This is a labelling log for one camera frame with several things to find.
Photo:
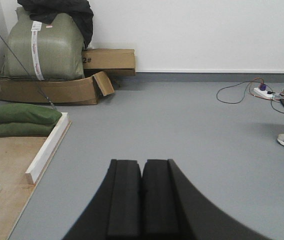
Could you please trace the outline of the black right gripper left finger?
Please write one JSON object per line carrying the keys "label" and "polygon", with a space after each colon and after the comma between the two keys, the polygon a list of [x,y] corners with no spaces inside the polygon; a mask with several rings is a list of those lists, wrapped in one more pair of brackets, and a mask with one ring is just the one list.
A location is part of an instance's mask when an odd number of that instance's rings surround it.
{"label": "black right gripper left finger", "polygon": [[140,239],[140,193],[141,171],[138,162],[111,160],[100,187],[64,239]]}

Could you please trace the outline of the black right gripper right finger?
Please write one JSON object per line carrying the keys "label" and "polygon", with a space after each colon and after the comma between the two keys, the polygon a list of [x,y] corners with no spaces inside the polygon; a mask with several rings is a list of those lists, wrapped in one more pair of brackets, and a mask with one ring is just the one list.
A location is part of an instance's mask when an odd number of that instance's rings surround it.
{"label": "black right gripper right finger", "polygon": [[149,159],[142,189],[142,233],[148,240],[266,239],[214,205],[173,159]]}

